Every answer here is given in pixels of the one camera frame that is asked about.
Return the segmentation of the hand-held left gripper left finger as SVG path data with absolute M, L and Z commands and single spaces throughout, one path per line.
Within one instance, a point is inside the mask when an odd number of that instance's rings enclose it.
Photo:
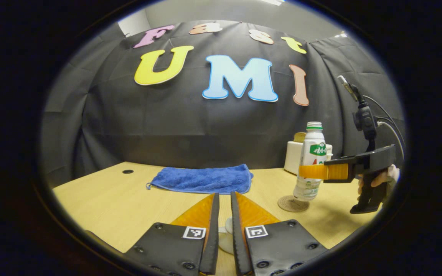
M 219 194 L 208 195 L 171 223 L 156 222 L 125 253 L 136 265 L 163 276 L 216 273 Z

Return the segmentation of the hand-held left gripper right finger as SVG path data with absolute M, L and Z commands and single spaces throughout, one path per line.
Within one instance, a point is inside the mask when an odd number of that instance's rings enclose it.
M 327 252 L 300 222 L 279 220 L 241 193 L 231 192 L 231 210 L 239 276 L 286 276 Z

